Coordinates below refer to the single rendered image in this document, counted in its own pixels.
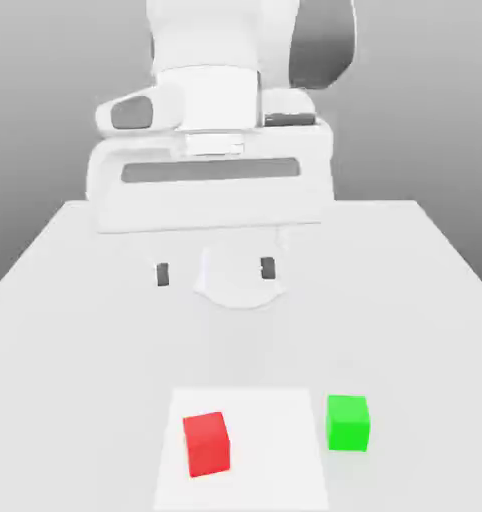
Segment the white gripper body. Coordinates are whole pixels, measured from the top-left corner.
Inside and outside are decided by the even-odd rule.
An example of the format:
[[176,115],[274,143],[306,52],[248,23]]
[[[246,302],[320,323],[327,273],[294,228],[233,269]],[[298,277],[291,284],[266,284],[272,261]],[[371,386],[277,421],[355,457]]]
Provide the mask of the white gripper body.
[[110,138],[91,153],[86,197],[101,233],[318,223],[333,141],[323,120]]

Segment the small green cube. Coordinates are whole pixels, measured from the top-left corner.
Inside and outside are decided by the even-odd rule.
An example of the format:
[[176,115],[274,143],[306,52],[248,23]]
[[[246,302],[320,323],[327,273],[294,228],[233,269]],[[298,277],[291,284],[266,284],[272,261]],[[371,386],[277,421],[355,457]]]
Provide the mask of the small green cube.
[[330,450],[366,452],[371,431],[366,397],[329,395],[325,428]]

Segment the small red cube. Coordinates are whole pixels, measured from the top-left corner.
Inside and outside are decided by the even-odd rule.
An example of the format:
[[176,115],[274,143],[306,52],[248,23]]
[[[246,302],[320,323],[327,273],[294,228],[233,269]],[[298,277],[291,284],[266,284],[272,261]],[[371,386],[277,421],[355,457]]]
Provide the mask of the small red cube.
[[230,470],[230,438],[219,411],[183,419],[191,478]]

